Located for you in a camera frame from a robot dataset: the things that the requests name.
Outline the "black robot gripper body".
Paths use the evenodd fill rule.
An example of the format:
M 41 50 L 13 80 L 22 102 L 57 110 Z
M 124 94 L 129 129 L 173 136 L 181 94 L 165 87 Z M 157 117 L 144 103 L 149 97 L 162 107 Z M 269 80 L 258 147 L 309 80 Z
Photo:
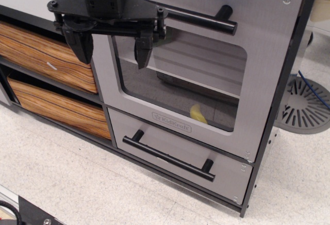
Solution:
M 62 31 L 165 37 L 165 9 L 145 0 L 53 0 L 47 8 Z

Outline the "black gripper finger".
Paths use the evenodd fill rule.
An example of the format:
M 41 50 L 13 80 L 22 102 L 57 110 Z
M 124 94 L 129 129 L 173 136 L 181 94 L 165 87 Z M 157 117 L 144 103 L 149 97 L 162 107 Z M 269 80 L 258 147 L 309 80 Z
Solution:
M 92 28 L 91 23 L 65 21 L 63 24 L 63 35 L 68 46 L 84 64 L 90 64 L 93 54 L 93 38 L 90 32 Z
M 135 59 L 138 69 L 147 67 L 153 49 L 153 30 L 142 29 L 135 39 Z

